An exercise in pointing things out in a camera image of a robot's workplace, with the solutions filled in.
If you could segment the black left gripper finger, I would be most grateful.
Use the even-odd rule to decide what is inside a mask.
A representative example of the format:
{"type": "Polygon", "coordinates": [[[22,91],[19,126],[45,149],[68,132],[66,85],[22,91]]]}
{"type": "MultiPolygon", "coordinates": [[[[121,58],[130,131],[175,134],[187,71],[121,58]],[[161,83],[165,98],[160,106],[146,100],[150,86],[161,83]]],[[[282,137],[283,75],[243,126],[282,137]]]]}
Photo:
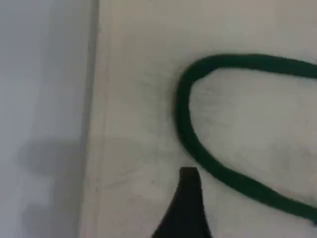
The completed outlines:
{"type": "Polygon", "coordinates": [[[211,238],[203,201],[201,177],[195,167],[181,167],[173,199],[154,238],[211,238]]]}

